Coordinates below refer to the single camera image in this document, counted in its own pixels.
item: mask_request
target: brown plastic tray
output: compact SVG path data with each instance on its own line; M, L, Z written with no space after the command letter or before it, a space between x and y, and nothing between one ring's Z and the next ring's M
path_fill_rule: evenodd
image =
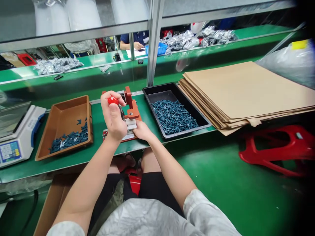
M49 154L53 141L60 138L63 134L81 132L81 127L88 122L88 140L77 145L65 148L58 152ZM45 130L40 140L39 148L36 153L35 161L41 161L49 157L57 156L71 150L87 146L93 143L92 113L89 96L82 96L68 101L52 105Z

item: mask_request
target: worker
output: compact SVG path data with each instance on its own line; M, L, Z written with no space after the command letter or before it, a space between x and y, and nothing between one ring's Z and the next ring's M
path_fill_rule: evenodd
M134 134L150 148L141 161L139 197L132 194L130 182L124 180L122 185L115 180L119 171L113 155L127 134L127 125L118 105L108 103L111 96L126 105L113 91L101 96L108 135L71 187L47 235L240 235L142 121L137 121ZM119 199L121 204L112 208ZM99 207L102 201L105 208ZM99 230L93 232L89 225L96 211L101 214L99 220L106 220L96 222L93 228L98 225Z
M134 48L139 51L144 47L149 41L149 31L140 31L134 33ZM120 36L120 49L121 50L129 50L130 49L130 41L129 34L122 34Z

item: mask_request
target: hand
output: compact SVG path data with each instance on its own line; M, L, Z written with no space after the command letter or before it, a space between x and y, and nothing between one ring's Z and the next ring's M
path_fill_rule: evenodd
M137 128L133 130L134 134L142 140L149 142L155 135L143 121L136 120Z
M101 106L105 119L106 126L108 128L108 137L112 137L116 141L121 141L127 134L127 125L121 118L120 110L117 104L108 104L108 98L114 97L118 99L119 104L123 107L126 106L123 98L120 94L114 91L108 91L101 96Z
M139 51L141 48L144 48L144 46L139 42L134 42L134 48Z

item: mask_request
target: wrist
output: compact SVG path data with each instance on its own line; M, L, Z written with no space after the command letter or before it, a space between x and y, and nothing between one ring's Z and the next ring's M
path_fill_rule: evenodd
M159 141L158 138L152 133L152 135L150 135L147 140L148 144L153 144L156 141Z
M107 140L107 142L111 143L112 145L115 145L115 146L119 146L119 144L121 143L121 140L120 138L117 138L113 135L111 135L110 132L108 132L106 138L105 138L105 141Z

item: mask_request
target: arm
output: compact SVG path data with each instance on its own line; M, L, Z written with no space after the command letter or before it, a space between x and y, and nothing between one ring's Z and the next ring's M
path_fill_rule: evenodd
M120 49L121 50L129 50L130 49L130 44L124 43L124 41L120 41Z
M183 209L186 197L192 190L197 189L196 185L144 122L137 121L137 129L134 130L134 133L138 138L146 140L149 143L168 187Z
M101 96L108 136L71 187L53 225L72 221L79 224L85 234L88 232L92 211L103 189L113 155L127 134L127 125L121 119L118 106L107 102L110 96L117 98L121 105L126 105L122 97L113 91Z
M139 42L134 42L134 48L139 51L141 48L144 48L144 46ZM130 44L126 44L123 41L120 41L120 49L121 50L129 50Z
M137 121L137 129L133 131L151 146L168 187L192 225L205 235L240 236L230 220L197 189L186 171L144 122Z

